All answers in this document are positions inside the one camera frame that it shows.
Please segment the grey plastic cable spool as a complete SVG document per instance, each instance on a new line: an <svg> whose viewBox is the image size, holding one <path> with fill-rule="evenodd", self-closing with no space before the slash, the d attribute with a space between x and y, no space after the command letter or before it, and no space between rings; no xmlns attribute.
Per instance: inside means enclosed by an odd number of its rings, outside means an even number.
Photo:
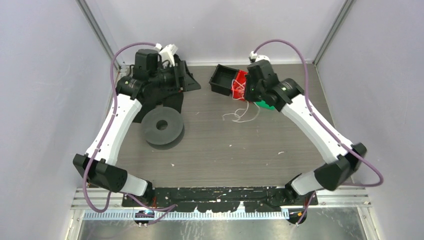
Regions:
<svg viewBox="0 0 424 240"><path fill-rule="evenodd" d="M171 107L157 107L144 116L141 133L152 148L169 150L177 146L185 135L183 117Z"/></svg>

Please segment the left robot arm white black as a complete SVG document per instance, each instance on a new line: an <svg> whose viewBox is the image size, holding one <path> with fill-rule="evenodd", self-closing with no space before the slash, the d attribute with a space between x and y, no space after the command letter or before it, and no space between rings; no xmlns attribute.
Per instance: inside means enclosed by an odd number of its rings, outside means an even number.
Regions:
<svg viewBox="0 0 424 240"><path fill-rule="evenodd" d="M110 110L96 138L84 154L73 158L83 183L133 195L136 203L148 207L154 199L153 184L117 167L123 141L131 124L139 123L151 147L175 147L185 134L184 93L200 88L178 55L170 60L153 50L140 50L133 74L122 77L113 88Z"/></svg>

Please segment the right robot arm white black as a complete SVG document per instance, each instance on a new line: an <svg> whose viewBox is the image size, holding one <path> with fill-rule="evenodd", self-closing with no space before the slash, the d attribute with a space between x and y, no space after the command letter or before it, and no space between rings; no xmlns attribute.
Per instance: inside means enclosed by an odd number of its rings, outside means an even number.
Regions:
<svg viewBox="0 0 424 240"><path fill-rule="evenodd" d="M326 119L323 125L316 120L321 114L306 101L304 90L291 78L279 80L268 60L259 60L247 67L244 98L264 100L294 122L321 154L324 164L315 170L301 173L285 185L285 198L299 205L313 191L334 191L360 166L358 157L367 149L362 143L353 144L340 135Z"/></svg>

